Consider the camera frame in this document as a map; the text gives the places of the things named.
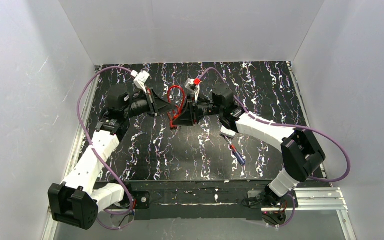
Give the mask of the red cable tie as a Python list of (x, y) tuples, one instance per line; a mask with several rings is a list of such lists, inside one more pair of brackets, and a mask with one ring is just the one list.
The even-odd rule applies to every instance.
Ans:
[[(172, 96), (173, 91), (179, 92), (179, 99), (177, 100), (175, 96)], [(186, 101), (186, 94), (183, 88), (179, 85), (172, 85), (167, 90), (167, 100), (169, 103), (174, 103), (174, 106), (176, 107), (175, 110), (173, 110), (173, 117), (177, 118), (183, 110), (185, 101)]]
[(174, 124), (174, 120), (178, 117), (178, 114), (173, 110), (167, 113), (169, 119), (169, 126), (172, 130), (177, 129), (178, 126)]

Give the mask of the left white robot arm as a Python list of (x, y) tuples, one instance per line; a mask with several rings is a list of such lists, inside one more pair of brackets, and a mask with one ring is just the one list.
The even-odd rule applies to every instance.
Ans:
[(103, 168), (112, 171), (107, 161), (126, 135), (131, 118), (143, 114), (158, 117), (175, 109), (152, 88), (130, 93), (122, 84), (110, 87), (91, 143), (62, 182), (48, 189), (53, 220), (88, 230), (111, 205), (128, 200), (132, 208), (133, 197), (122, 180), (95, 189), (97, 178)]

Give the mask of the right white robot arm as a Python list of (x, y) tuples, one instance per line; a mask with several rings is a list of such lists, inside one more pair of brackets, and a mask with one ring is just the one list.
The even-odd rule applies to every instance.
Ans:
[(194, 126), (205, 116), (217, 115), (222, 124), (220, 134), (230, 141), (236, 134), (259, 139), (282, 154), (283, 169), (255, 197), (253, 204), (276, 205), (290, 191), (305, 182), (320, 167), (326, 155), (315, 135), (299, 126), (276, 126), (274, 123), (246, 112), (236, 103), (235, 95), (224, 83), (216, 84), (212, 99), (199, 96), (200, 80), (188, 79), (185, 89), (190, 91), (181, 112), (174, 117), (175, 126)]

